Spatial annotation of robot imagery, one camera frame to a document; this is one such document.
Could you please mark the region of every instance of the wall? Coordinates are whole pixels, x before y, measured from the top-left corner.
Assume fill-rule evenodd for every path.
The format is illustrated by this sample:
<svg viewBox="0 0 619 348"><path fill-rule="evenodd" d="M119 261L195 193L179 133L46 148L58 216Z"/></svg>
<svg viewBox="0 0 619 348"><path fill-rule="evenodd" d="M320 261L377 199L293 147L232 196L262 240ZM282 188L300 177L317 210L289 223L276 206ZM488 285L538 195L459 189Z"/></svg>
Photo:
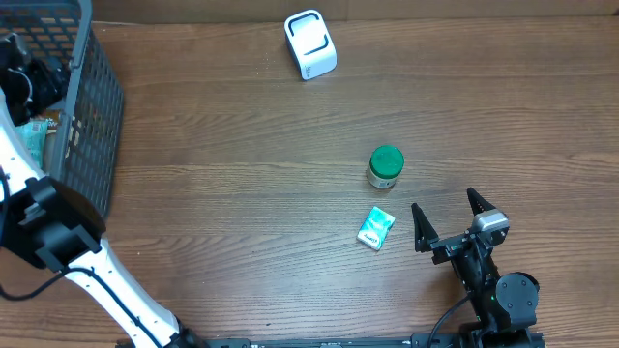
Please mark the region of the wall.
<svg viewBox="0 0 619 348"><path fill-rule="evenodd" d="M95 20L127 23L284 21L314 8L328 20L612 15L619 0L92 0Z"/></svg>

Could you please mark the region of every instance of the blue package in basket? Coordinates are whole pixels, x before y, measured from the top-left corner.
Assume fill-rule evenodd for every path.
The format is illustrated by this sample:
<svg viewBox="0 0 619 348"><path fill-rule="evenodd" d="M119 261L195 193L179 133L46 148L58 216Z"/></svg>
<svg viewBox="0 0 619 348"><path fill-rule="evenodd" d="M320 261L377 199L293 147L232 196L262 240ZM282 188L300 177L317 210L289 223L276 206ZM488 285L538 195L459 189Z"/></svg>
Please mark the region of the blue package in basket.
<svg viewBox="0 0 619 348"><path fill-rule="evenodd" d="M383 246L385 238L387 238L394 222L396 222L395 217L374 207L369 211L366 221L361 226L357 239L368 247L379 250Z"/></svg>

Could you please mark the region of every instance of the wooden table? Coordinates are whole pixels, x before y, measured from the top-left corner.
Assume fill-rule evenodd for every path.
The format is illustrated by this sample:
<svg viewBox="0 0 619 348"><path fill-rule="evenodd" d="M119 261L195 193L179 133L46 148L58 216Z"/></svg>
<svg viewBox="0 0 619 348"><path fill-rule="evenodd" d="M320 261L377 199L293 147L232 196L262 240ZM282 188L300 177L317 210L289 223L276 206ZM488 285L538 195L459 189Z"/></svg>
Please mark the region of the wooden table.
<svg viewBox="0 0 619 348"><path fill-rule="evenodd" d="M205 337L427 332L463 291L414 251L410 204L454 235L474 187L511 218L494 260L541 283L548 346L618 346L619 18L329 27L338 67L306 83L281 23L96 27L127 96L107 237L144 288ZM385 143L387 191L364 175ZM379 252L355 241L374 205L397 218ZM0 261L12 292L50 276ZM2 347L124 337L67 281L0 304Z"/></svg>

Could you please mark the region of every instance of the plastic basket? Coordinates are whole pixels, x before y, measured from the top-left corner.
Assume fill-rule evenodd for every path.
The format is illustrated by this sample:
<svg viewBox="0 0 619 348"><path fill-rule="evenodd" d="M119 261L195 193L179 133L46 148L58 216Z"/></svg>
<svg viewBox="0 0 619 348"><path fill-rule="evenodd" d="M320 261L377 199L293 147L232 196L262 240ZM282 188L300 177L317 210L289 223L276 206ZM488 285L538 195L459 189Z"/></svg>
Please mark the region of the plastic basket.
<svg viewBox="0 0 619 348"><path fill-rule="evenodd" d="M56 57L71 70L67 96L54 107L60 125L44 170L107 217L123 121L123 90L90 24L88 0L0 3L0 33L17 32L35 58Z"/></svg>

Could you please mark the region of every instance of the white holder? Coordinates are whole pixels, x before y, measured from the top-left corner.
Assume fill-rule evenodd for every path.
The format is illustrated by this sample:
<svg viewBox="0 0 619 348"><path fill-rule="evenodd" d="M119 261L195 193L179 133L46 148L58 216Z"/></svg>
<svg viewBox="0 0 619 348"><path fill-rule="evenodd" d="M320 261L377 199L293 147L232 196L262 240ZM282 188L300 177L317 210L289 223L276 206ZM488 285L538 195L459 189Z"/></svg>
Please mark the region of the white holder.
<svg viewBox="0 0 619 348"><path fill-rule="evenodd" d="M283 25L290 54L301 77L309 80L336 68L336 47L322 15L307 10L290 16Z"/></svg>

